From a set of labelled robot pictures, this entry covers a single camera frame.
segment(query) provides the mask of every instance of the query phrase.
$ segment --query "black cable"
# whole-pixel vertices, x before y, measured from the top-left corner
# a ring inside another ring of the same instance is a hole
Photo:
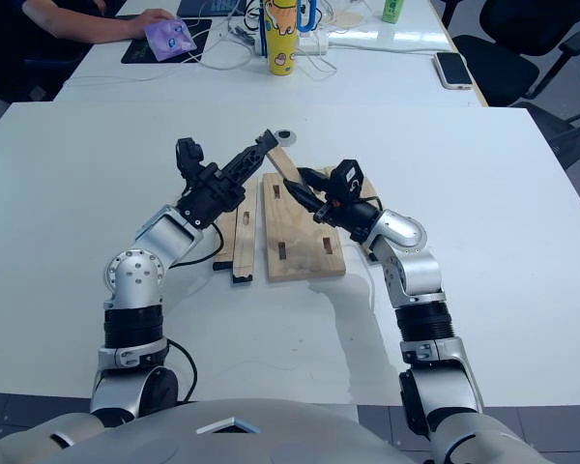
[[[258,27],[257,26],[249,26],[247,24],[247,17],[249,16],[249,13],[251,12],[251,10],[249,9],[249,7],[251,6],[251,4],[254,2],[255,0],[249,0],[245,6],[245,16],[243,16],[243,24],[245,25],[245,27],[249,30],[249,31],[257,31]]]
[[[170,269],[181,268],[183,266],[192,266],[193,264],[203,263],[207,259],[211,259],[213,256],[218,254],[223,249],[223,245],[224,245],[223,234],[221,233],[221,231],[219,230],[219,228],[217,227],[217,225],[214,222],[211,223],[211,225],[215,228],[215,230],[217,231],[217,234],[219,235],[219,246],[217,247],[217,249],[215,251],[213,251],[211,254],[207,254],[203,258],[195,259],[193,261],[185,261],[183,263],[176,263],[176,264],[170,266]]]
[[[195,361],[193,360],[193,358],[189,354],[189,351],[187,351],[185,348],[183,348],[181,345],[179,345],[177,342],[175,342],[174,340],[172,340],[170,338],[167,339],[167,343],[185,355],[185,357],[189,361],[189,364],[191,364],[191,369],[193,370],[193,382],[191,382],[191,388],[189,389],[189,391],[185,395],[185,399],[183,399],[182,401],[177,401],[177,403],[179,405],[180,404],[187,404],[189,402],[189,399],[191,398],[191,395],[193,394],[193,391],[195,390],[195,386],[197,385],[197,367],[195,367]]]
[[[316,29],[318,29],[318,26],[320,25],[320,21],[322,21],[322,11],[319,8],[316,8],[316,12],[318,12],[320,14],[320,17],[318,18],[318,20],[316,21],[316,25],[313,27],[313,30],[315,31]]]
[[[380,211],[383,211],[383,204],[382,204],[382,202],[380,201],[380,198],[378,198],[377,196],[368,196],[368,197],[366,197],[366,198],[362,198],[362,200],[364,200],[364,201],[371,201],[371,200],[376,200],[376,203],[378,203],[378,209],[379,209]]]

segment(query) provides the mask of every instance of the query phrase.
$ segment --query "desk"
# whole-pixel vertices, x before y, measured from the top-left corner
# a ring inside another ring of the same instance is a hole
[[[514,108],[12,105],[0,121],[0,392],[90,395],[102,269],[182,190],[176,139],[224,164],[266,126],[297,133],[298,165],[356,157],[385,205],[423,223],[488,405],[580,404],[580,199]],[[167,276],[165,332],[197,361],[194,398],[400,404],[406,366],[380,267],[342,234],[346,276],[270,284],[260,215],[256,234],[249,286],[210,263]],[[186,363],[168,363],[187,385]]]
[[[338,42],[368,44],[386,48],[436,47],[450,49],[448,36],[429,0],[406,2],[397,24],[380,19],[384,0],[368,0],[373,15],[365,7],[353,7],[367,21],[343,35]],[[141,13],[146,8],[163,7],[176,12],[179,0],[129,0],[121,15]],[[225,33],[223,19],[215,18],[206,49]],[[427,55],[400,55],[356,49],[332,48],[327,60],[338,67],[336,75],[322,81],[305,57],[290,76],[271,75],[266,59],[254,57],[245,67],[214,71],[188,65],[122,65],[120,59],[129,43],[95,45],[65,83],[57,101],[78,102],[291,102],[350,104],[412,104],[479,106],[475,92],[443,88]],[[233,43],[221,43],[203,59],[215,66],[240,63],[247,51]],[[132,81],[133,79],[150,79]]]

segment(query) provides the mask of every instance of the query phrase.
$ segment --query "green bottle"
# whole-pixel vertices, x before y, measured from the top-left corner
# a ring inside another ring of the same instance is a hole
[[[385,9],[383,10],[383,21],[395,24],[399,18],[399,12],[402,11],[404,0],[386,0]]]

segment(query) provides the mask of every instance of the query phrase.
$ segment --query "gray floor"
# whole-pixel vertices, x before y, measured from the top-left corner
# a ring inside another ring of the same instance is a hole
[[[433,3],[441,13],[442,2],[433,0]],[[482,4],[482,0],[465,0],[458,6],[449,29],[453,36],[471,34],[486,38],[479,27]],[[578,30],[580,23],[574,28],[574,31]],[[533,58],[533,61],[545,73],[557,57],[555,51],[545,57]],[[535,103],[561,117],[580,112],[580,57],[567,64]],[[0,117],[7,108],[8,105],[0,101]],[[580,161],[568,169],[567,176],[580,195]],[[0,394],[0,438],[59,414],[86,411],[87,407],[87,400],[81,399]],[[553,462],[580,464],[580,406],[495,408],[489,412]],[[418,462],[429,457],[427,442],[407,429],[401,408],[360,406],[359,418],[364,426]]]
[[[89,401],[0,393],[0,438],[56,416],[87,412]],[[400,407],[359,406],[359,422],[417,462],[430,458],[429,444],[406,426]],[[487,413],[556,464],[580,464],[580,406],[488,408]]]

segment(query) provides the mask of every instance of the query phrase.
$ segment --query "hand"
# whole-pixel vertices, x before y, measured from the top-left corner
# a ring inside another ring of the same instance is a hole
[[[134,39],[143,37],[144,27],[154,22],[166,21],[168,19],[174,19],[174,14],[160,8],[146,10],[140,16],[127,21],[130,28],[130,36]]]
[[[105,12],[107,11],[107,5],[105,5],[105,1],[104,0],[93,0],[93,2],[95,2],[95,5],[97,5],[97,8],[101,12],[101,16],[105,16]]]

